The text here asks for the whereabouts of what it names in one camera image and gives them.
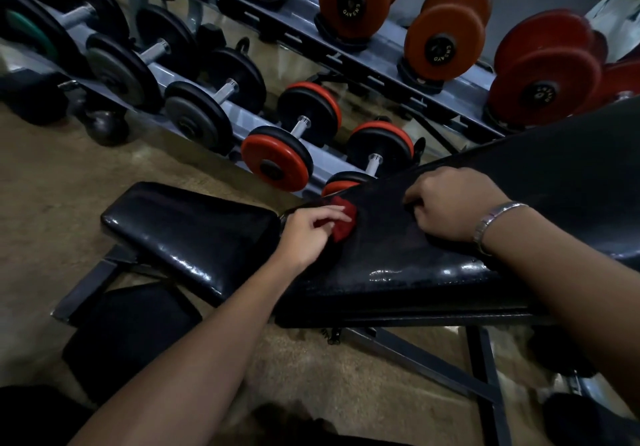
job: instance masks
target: adjustable bench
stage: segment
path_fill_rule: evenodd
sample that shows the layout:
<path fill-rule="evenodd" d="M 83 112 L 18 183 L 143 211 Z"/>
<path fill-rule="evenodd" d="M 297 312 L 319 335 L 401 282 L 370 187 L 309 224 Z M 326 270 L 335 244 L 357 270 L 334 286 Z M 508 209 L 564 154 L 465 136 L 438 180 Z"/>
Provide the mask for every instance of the adjustable bench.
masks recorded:
<path fill-rule="evenodd" d="M 476 395 L 483 423 L 502 435 L 500 444 L 508 444 L 488 337 L 477 326 L 550 319 L 527 287 L 499 263 L 471 245 L 433 239 L 417 227 L 402 196 L 418 175 L 441 165 L 488 174 L 510 198 L 640 269 L 640 100 L 350 188 L 341 196 L 358 207 L 354 232 L 343 243 L 328 245 L 276 306 L 274 317 L 281 326 L 331 328 L 334 342 L 341 330 L 343 336 L 348 331 L 377 352 Z M 71 324 L 91 296 L 125 269 L 159 271 L 218 306 L 274 251 L 281 222 L 260 207 L 137 183 L 102 214 L 102 226 L 121 246 L 56 308 L 54 316 Z M 476 378 L 375 328 L 429 325 L 468 326 Z"/>

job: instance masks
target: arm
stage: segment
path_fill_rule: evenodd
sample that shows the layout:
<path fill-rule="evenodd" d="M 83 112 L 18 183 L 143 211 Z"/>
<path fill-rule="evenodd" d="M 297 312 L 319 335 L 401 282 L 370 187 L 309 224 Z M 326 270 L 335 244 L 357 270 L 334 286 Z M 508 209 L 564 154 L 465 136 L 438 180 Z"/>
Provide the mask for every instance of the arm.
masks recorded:
<path fill-rule="evenodd" d="M 469 168 L 420 176 L 405 195 L 425 232 L 471 242 L 476 224 L 509 198 Z M 640 406 L 640 274 L 560 230 L 537 211 L 498 216 L 483 247 L 525 281 L 632 407 Z"/>
<path fill-rule="evenodd" d="M 161 354 L 103 405 L 69 443 L 204 445 L 227 412 L 274 306 L 323 250 L 344 207 L 299 209 L 278 248 L 212 316 Z"/>

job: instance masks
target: silver bracelet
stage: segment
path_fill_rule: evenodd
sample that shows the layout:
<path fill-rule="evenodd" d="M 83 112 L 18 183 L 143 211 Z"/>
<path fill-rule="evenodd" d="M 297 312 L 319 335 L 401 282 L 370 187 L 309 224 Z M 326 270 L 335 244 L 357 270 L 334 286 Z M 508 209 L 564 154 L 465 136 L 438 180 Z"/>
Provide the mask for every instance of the silver bracelet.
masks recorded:
<path fill-rule="evenodd" d="M 509 211 L 510 209 L 517 208 L 519 206 L 529 205 L 517 201 L 508 201 L 507 203 L 503 203 L 496 206 L 495 208 L 492 208 L 492 210 L 478 222 L 478 224 L 476 225 L 476 231 L 474 232 L 474 242 L 478 247 L 478 251 L 480 251 L 480 253 L 484 254 L 485 256 L 491 256 L 491 254 L 484 252 L 484 249 L 482 247 L 482 239 L 489 225 L 491 225 L 491 223 L 505 211 Z"/>

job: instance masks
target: dumbbell rack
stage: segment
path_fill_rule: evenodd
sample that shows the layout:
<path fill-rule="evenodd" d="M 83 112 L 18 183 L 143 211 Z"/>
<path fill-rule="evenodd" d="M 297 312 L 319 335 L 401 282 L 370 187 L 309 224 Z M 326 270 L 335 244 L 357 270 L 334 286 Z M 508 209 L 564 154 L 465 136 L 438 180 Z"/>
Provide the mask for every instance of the dumbbell rack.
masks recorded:
<path fill-rule="evenodd" d="M 59 13 L 58 11 L 50 7 L 47 7 L 47 9 L 55 18 L 57 19 L 60 18 L 61 13 Z M 89 36 L 94 34 L 95 31 L 87 27 L 87 25 L 85 24 L 80 24 L 78 26 L 75 26 L 69 29 L 68 33 L 71 36 L 71 38 L 75 41 L 80 52 L 84 54 L 86 52 L 86 49 L 85 49 L 86 40 Z M 35 61 L 37 64 L 43 67 L 46 67 L 46 69 L 48 70 L 55 70 L 58 72 L 65 73 L 64 70 L 60 69 L 52 61 L 47 60 L 43 56 L 36 54 L 33 51 L 25 49 L 23 46 L 11 44 L 6 41 L 4 41 L 4 43 L 15 47 L 22 54 L 29 57 L 33 61 Z M 153 73 L 154 77 L 158 82 L 158 85 L 161 87 L 161 90 L 163 92 L 164 92 L 164 89 L 167 86 L 169 86 L 171 83 L 175 81 L 185 81 L 187 83 L 192 83 L 193 85 L 198 86 L 211 97 L 213 97 L 214 95 L 214 92 L 209 90 L 207 87 L 198 85 L 190 80 L 187 80 L 186 78 L 183 78 L 177 75 L 171 70 L 164 68 L 162 65 L 159 65 L 158 63 L 151 63 L 149 64 L 148 67 L 151 70 L 151 73 Z M 99 95 L 102 95 L 108 98 L 111 101 L 116 102 L 117 104 L 119 104 L 120 106 L 123 106 L 127 110 L 131 110 L 137 113 L 138 115 L 142 115 L 141 119 L 144 122 L 162 127 L 163 129 L 167 129 L 168 131 L 178 134 L 181 137 L 185 137 L 173 125 L 173 123 L 162 113 L 151 114 L 151 113 L 141 112 L 140 110 L 135 109 L 134 107 L 128 105 L 126 102 L 122 101 L 117 95 L 113 94 L 110 90 L 108 90 L 105 86 L 103 86 L 98 81 L 91 80 L 91 79 L 78 78 L 70 75 L 68 76 L 69 78 L 75 80 L 79 85 L 84 86 L 88 90 L 91 90 L 92 92 L 95 92 Z M 252 112 L 249 112 L 247 110 L 242 109 L 241 107 L 238 107 L 233 102 L 229 102 L 229 101 L 224 102 L 222 104 L 222 108 L 229 117 L 236 141 L 244 140 L 247 137 L 247 135 L 256 127 L 274 126 L 274 124 L 268 122 L 267 120 L 264 120 L 258 115 L 255 115 Z M 327 150 L 321 149 L 304 140 L 302 141 L 302 143 L 308 149 L 309 153 L 311 154 L 311 157 L 314 160 L 314 172 L 309 179 L 308 185 L 302 191 L 298 191 L 294 193 L 302 198 L 306 199 L 309 197 L 316 197 L 317 195 L 321 194 L 327 180 L 337 172 L 340 172 L 340 171 L 362 172 L 362 170 L 360 170 L 359 168 L 356 168 L 355 166 L 349 164 L 345 160 L 346 159 L 345 156 L 342 156 L 341 154 L 339 154 L 338 152 L 330 148 Z M 228 158 L 231 161 L 233 161 L 237 166 L 243 168 L 244 170 L 249 171 L 248 167 L 246 167 L 242 158 L 240 157 L 239 145 L 236 145 L 236 147 L 230 152 L 230 154 L 228 155 Z"/>
<path fill-rule="evenodd" d="M 399 103 L 463 135 L 475 143 L 505 136 L 499 126 L 483 120 L 483 107 L 493 74 L 473 66 L 459 78 L 444 84 L 440 94 L 428 94 L 408 85 L 397 64 L 403 55 L 406 29 L 386 21 L 367 48 L 348 53 L 324 39 L 316 29 L 317 0 L 287 0 L 278 11 L 248 0 L 190 0 L 200 2 L 277 42 L 311 61 L 341 74 L 353 83 Z M 453 120 L 460 116 L 460 122 Z"/>

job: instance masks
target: floor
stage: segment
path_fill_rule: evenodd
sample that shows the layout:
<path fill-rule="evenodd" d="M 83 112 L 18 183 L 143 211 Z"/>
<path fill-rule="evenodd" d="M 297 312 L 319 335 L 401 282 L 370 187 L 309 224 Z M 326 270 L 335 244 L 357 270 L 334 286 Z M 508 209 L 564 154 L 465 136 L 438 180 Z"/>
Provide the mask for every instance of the floor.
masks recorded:
<path fill-rule="evenodd" d="M 176 3 L 184 11 L 184 3 Z M 229 45 L 248 34 L 233 21 L 208 13 Z M 318 67 L 252 36 L 250 54 L 267 82 L 269 102 Z M 388 110 L 334 87 L 348 129 Z M 424 130 L 394 119 L 415 139 Z M 273 190 L 230 162 L 174 134 L 134 125 L 131 142 L 108 149 L 93 143 L 76 120 L 34 127 L 0 106 L 0 386 L 45 383 L 87 403 L 61 360 L 73 329 L 54 321 L 54 305 L 108 251 L 100 213 L 132 183 L 159 181 L 277 212 L 300 201 Z M 464 145 L 456 140 L 460 147 Z M 430 142 L 426 159 L 442 154 Z M 118 286 L 139 283 L 131 277 Z M 209 306 L 192 297 L 207 314 Z M 395 330 L 462 369 L 469 370 L 463 331 Z M 515 445 L 546 445 L 538 390 L 553 382 L 527 355 L 528 330 L 491 329 L 500 382 Z M 301 420 L 324 418 L 340 432 L 423 445 L 481 445 L 473 400 L 349 345 L 331 347 L 318 330 L 269 325 L 214 445 L 264 444 L 295 430 Z"/>

